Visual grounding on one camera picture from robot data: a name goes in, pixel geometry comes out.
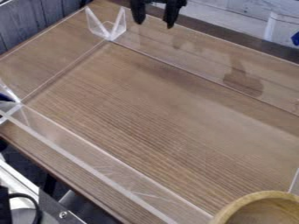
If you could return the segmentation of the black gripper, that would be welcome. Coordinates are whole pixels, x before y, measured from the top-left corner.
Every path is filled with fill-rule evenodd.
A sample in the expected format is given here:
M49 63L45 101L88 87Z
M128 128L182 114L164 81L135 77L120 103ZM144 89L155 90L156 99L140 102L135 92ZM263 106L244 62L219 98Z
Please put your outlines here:
M167 23L167 28L174 27L179 17L180 9L188 3L188 0L130 0L131 12L135 22L140 25L146 20L146 4L164 4L163 21Z

